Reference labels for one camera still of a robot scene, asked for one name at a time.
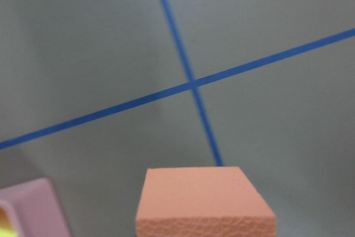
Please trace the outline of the orange foam cube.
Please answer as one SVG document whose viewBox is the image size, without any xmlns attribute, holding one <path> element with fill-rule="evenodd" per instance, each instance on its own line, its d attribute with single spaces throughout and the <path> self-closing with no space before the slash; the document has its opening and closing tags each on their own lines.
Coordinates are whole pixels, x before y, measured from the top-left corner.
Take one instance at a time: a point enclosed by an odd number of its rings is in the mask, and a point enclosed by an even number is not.
<svg viewBox="0 0 355 237">
<path fill-rule="evenodd" d="M 136 236 L 276 236 L 277 218 L 239 167 L 151 168 Z"/>
</svg>

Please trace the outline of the yellow foam cube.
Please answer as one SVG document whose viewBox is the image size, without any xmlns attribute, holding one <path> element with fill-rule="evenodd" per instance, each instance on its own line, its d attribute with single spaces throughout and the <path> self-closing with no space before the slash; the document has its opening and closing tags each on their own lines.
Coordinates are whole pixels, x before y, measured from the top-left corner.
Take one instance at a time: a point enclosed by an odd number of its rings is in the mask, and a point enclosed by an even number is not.
<svg viewBox="0 0 355 237">
<path fill-rule="evenodd" d="M 0 228 L 0 237 L 17 237 L 18 234 L 12 229 Z"/>
</svg>

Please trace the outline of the pink plastic bin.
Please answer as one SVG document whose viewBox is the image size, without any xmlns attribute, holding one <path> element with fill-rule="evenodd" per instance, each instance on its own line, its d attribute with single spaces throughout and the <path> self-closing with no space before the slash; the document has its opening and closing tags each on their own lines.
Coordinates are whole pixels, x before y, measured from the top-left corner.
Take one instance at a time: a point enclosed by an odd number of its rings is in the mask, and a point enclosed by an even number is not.
<svg viewBox="0 0 355 237">
<path fill-rule="evenodd" d="M 1 228 L 12 229 L 18 236 L 72 236 L 48 178 L 1 189 Z"/>
</svg>

